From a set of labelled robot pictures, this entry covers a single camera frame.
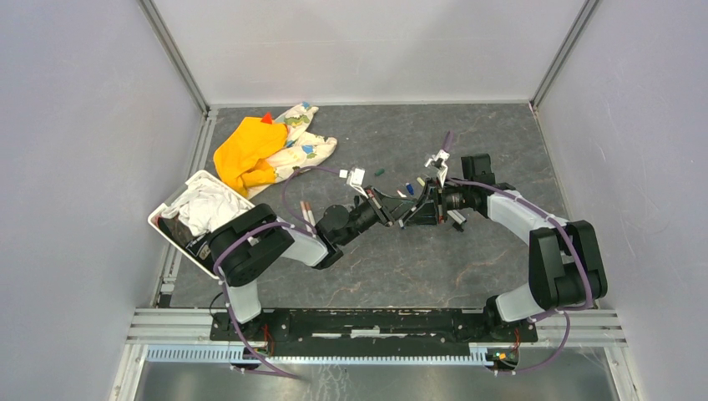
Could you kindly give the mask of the white pen yellow tip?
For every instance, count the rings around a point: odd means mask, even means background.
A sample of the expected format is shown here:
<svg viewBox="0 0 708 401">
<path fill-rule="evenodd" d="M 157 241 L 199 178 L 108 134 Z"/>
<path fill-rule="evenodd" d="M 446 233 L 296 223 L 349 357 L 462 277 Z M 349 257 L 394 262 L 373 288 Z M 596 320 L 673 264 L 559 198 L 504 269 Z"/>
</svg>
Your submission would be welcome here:
<svg viewBox="0 0 708 401">
<path fill-rule="evenodd" d="M 397 219 L 403 218 L 417 203 L 417 200 L 412 195 L 406 194 L 401 190 L 397 190 L 399 206 L 396 207 L 394 215 Z"/>
</svg>

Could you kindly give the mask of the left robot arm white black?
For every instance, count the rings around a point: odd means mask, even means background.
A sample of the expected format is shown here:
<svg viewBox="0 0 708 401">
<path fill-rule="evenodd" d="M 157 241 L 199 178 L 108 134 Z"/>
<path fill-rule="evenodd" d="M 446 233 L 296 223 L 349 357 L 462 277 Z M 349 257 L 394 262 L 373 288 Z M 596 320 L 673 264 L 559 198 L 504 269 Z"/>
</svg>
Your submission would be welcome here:
<svg viewBox="0 0 708 401">
<path fill-rule="evenodd" d="M 352 208 L 328 207 L 311 233 L 283 221 L 267 204 L 259 204 L 207 236 L 214 274 L 220 280 L 230 329 L 242 340 L 262 329 L 257 279 L 280 258 L 326 269 L 341 258 L 341 248 L 376 224 L 399 226 L 417 202 L 389 196 L 368 186 Z"/>
</svg>

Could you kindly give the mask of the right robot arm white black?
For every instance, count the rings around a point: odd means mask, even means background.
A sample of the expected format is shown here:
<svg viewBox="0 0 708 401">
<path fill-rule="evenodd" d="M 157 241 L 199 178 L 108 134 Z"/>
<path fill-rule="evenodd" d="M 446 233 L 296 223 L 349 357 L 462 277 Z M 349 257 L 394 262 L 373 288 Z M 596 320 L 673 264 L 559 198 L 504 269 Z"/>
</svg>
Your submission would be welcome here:
<svg viewBox="0 0 708 401">
<path fill-rule="evenodd" d="M 488 299 L 482 319 L 484 334 L 503 341 L 516 322 L 540 321 L 554 313 L 592 307 L 605 297 L 608 282 L 594 227 L 567 221 L 544 211 L 514 187 L 498 183 L 488 154 L 461 159 L 463 176 L 447 176 L 447 153 L 440 151 L 427 165 L 437 176 L 398 218 L 399 226 L 438 224 L 462 209 L 471 209 L 511 231 L 528 246 L 528 278 Z"/>
</svg>

